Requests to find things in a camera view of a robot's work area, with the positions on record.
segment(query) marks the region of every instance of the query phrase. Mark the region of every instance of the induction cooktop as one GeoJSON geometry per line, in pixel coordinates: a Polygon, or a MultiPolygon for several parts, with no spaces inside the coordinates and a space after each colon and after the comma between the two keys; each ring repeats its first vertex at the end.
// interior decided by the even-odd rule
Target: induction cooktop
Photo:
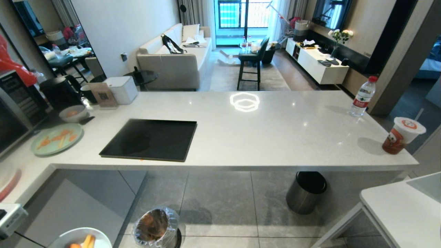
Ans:
{"type": "Polygon", "coordinates": [[[100,156],[184,162],[196,126],[196,121],[130,119],[100,156]]]}

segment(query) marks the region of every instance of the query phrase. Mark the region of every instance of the white tv cabinet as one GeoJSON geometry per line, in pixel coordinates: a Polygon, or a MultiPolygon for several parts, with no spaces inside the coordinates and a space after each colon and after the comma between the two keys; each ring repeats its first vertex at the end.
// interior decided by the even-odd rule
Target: white tv cabinet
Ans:
{"type": "Polygon", "coordinates": [[[349,66],[343,65],[322,65],[318,60],[326,60],[329,54],[323,54],[318,49],[303,49],[292,38],[288,39],[286,51],[319,84],[341,84],[349,69],[349,66]]]}

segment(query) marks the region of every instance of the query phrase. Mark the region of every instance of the garbage bag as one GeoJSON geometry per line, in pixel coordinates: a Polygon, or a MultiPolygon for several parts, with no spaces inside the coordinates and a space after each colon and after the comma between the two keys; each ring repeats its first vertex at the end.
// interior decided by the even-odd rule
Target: garbage bag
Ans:
{"type": "Polygon", "coordinates": [[[0,70],[3,71],[15,70],[27,87],[30,87],[37,82],[37,78],[32,74],[32,72],[28,71],[26,67],[16,63],[11,59],[9,53],[7,52],[7,42],[4,39],[4,37],[1,35],[0,35],[0,70]]]}
{"type": "Polygon", "coordinates": [[[173,248],[176,244],[179,215],[168,207],[156,207],[143,215],[133,228],[140,246],[173,248]]]}

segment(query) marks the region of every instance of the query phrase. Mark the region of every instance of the microwave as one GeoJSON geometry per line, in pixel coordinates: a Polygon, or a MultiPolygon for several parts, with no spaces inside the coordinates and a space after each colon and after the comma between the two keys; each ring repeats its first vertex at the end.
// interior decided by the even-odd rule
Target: microwave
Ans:
{"type": "Polygon", "coordinates": [[[47,117],[45,106],[35,86],[15,71],[0,71],[0,157],[47,117]]]}

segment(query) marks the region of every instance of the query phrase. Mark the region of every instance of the white storage box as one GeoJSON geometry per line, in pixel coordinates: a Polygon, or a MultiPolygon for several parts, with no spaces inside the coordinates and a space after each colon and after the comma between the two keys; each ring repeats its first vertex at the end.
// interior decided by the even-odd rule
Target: white storage box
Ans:
{"type": "Polygon", "coordinates": [[[135,82],[131,76],[110,77],[105,81],[119,105],[131,104],[138,95],[135,82]]]}

